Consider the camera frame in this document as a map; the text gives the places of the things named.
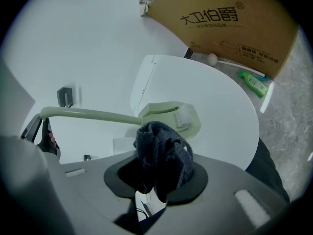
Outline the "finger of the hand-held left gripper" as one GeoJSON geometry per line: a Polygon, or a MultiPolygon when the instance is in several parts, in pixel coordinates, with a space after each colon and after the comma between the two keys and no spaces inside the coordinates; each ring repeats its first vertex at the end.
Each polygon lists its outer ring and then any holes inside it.
{"type": "Polygon", "coordinates": [[[51,141],[51,126],[49,118],[43,121],[41,142],[37,145],[43,152],[60,156],[60,148],[56,141],[51,141]]]}
{"type": "Polygon", "coordinates": [[[21,139],[34,142],[41,123],[42,119],[40,117],[40,114],[36,114],[22,132],[21,139]]]}

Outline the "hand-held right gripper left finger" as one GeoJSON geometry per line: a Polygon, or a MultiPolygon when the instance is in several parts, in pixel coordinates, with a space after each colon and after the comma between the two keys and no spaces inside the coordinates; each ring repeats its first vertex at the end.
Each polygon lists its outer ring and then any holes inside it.
{"type": "Polygon", "coordinates": [[[134,189],[118,177],[132,160],[109,157],[60,164],[17,138],[0,139],[0,216],[14,235],[140,234],[134,189]]]}

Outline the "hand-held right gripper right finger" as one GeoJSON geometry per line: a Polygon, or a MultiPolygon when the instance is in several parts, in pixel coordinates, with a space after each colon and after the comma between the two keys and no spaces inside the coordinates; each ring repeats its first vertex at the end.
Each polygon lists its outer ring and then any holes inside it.
{"type": "Polygon", "coordinates": [[[167,195],[148,235],[251,235],[287,205],[271,188],[241,168],[194,155],[192,180],[167,195]]]}

